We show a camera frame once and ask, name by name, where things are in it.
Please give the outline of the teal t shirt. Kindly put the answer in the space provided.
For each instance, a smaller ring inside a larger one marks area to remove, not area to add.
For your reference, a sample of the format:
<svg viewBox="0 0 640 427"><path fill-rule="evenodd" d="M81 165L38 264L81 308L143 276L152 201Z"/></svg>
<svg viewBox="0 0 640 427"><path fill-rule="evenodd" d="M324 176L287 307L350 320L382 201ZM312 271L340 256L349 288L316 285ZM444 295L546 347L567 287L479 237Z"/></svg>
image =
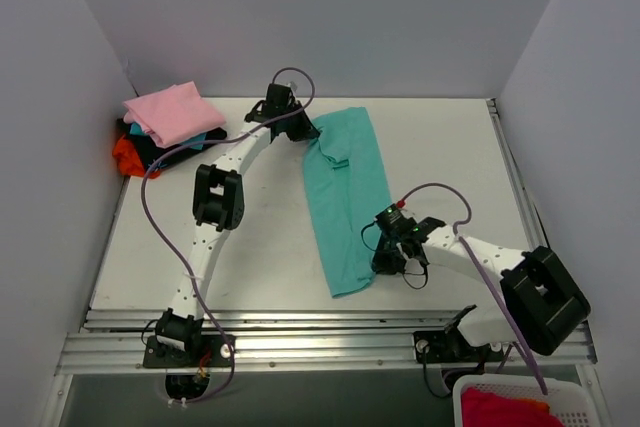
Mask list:
<svg viewBox="0 0 640 427"><path fill-rule="evenodd" d="M303 157L303 181L321 265L333 298L369 287L380 231L371 222L391 195L377 137L364 107L313 120L320 132Z"/></svg>

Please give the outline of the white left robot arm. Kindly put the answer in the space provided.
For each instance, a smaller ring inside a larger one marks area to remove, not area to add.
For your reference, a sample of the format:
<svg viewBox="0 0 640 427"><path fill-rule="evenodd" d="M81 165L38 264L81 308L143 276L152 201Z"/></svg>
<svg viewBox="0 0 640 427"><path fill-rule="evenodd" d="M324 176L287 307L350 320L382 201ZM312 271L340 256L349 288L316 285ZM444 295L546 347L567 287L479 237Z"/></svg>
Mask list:
<svg viewBox="0 0 640 427"><path fill-rule="evenodd" d="M258 155L280 134L292 142L308 141L319 131L296 99L291 84L271 83L266 98L245 116L239 140L216 161L200 165L195 174L192 214L194 238L185 278L156 324L155 335L166 355L179 366L194 364L202 352L202 301L215 263L245 212L243 176Z"/></svg>

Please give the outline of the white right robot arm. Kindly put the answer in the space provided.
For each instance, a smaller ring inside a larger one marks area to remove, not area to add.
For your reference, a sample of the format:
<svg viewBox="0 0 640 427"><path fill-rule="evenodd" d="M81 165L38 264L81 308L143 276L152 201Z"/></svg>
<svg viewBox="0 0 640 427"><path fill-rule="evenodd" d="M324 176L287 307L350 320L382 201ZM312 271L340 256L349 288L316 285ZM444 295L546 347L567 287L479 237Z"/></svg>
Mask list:
<svg viewBox="0 0 640 427"><path fill-rule="evenodd" d="M417 261L449 269L489 288L491 305L475 306L453 322L444 347L464 360L486 344L516 342L549 356L591 313L591 305L557 254L538 246L522 251L462 236L426 218L415 226L382 232L372 270L394 275Z"/></svg>

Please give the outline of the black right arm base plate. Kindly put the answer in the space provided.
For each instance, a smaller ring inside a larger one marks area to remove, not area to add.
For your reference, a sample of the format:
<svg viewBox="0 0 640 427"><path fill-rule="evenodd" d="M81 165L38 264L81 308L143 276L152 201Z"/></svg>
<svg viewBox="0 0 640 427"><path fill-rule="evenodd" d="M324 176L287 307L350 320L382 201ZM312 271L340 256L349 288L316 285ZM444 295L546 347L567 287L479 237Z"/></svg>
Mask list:
<svg viewBox="0 0 640 427"><path fill-rule="evenodd" d="M418 330L412 334L414 355L421 364L477 364L499 362L503 348L494 350L489 344L472 347L457 331Z"/></svg>

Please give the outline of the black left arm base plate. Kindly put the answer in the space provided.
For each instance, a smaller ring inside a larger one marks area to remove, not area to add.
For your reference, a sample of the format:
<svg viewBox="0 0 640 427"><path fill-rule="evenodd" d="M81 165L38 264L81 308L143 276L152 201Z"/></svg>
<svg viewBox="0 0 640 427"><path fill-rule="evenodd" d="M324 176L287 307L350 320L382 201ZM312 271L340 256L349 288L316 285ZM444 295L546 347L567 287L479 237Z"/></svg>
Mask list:
<svg viewBox="0 0 640 427"><path fill-rule="evenodd" d="M147 369L229 368L230 349L219 334L205 334L200 344L189 351L163 344L150 336L146 340L142 366Z"/></svg>

